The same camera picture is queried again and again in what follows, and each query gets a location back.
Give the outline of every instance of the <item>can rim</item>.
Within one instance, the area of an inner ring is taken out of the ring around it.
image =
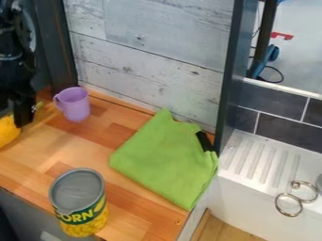
[[[94,203],[96,203],[101,197],[102,197],[102,195],[104,194],[104,191],[105,191],[105,186],[104,186],[104,183],[105,183],[105,180],[104,180],[104,178],[103,178],[103,176],[98,172],[98,171],[96,171],[96,170],[94,170],[94,169],[85,169],[85,168],[80,168],[80,169],[71,169],[71,170],[68,170],[68,171],[66,171],[66,172],[64,172],[64,173],[62,173],[62,174],[60,174],[58,177],[56,177],[56,179],[52,182],[52,184],[51,184],[51,186],[50,186],[50,188],[49,188],[49,200],[50,200],[50,202],[52,203],[52,205],[58,210],[58,212],[59,212],[59,210],[62,210],[62,208],[60,208],[59,209],[59,206],[56,204],[56,202],[54,201],[54,198],[53,198],[53,190],[54,190],[54,188],[55,188],[55,186],[56,186],[56,184],[62,179],[62,178],[64,178],[65,176],[67,176],[67,175],[69,175],[69,174],[71,174],[71,173],[74,173],[74,172],[77,172],[77,171],[79,171],[79,170],[83,170],[83,171],[88,171],[88,172],[91,172],[91,173],[93,173],[93,174],[95,174],[95,175],[97,175],[97,177],[99,177],[99,179],[100,179],[100,181],[101,181],[101,185],[102,185],[102,188],[101,188],[101,190],[100,190],[100,193],[99,193],[99,195],[97,196],[97,198],[94,200],[94,201],[92,201],[91,203],[89,203],[89,204],[86,204],[85,206],[83,206],[83,207],[80,207],[80,208],[77,208],[77,209],[75,209],[75,210],[71,210],[71,212],[69,212],[69,213],[65,213],[65,215],[69,215],[69,214],[71,214],[71,213],[73,213],[73,212],[75,212],[75,211],[80,211],[80,210],[83,210],[83,209],[86,209],[86,208],[88,208],[89,206],[91,206],[91,205],[93,205]]]

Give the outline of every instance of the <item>black frame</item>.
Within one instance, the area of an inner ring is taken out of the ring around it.
[[[217,118],[214,149],[220,155],[231,136],[242,81],[247,73],[258,0],[235,0]]]
[[[52,94],[78,86],[77,71],[62,0],[33,0]]]

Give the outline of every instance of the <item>red sign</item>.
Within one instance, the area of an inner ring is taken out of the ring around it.
[[[290,34],[283,34],[283,33],[278,33],[278,32],[272,32],[270,34],[270,38],[276,39],[278,36],[281,36],[284,38],[284,40],[291,40],[294,36]]]

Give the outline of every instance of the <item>purple mug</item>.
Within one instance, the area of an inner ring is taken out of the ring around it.
[[[53,101],[70,121],[82,121],[90,113],[89,94],[84,88],[66,88],[55,95]]]

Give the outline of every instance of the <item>whitewashed wood wall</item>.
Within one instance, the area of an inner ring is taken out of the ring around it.
[[[233,0],[64,0],[81,84],[214,131]]]

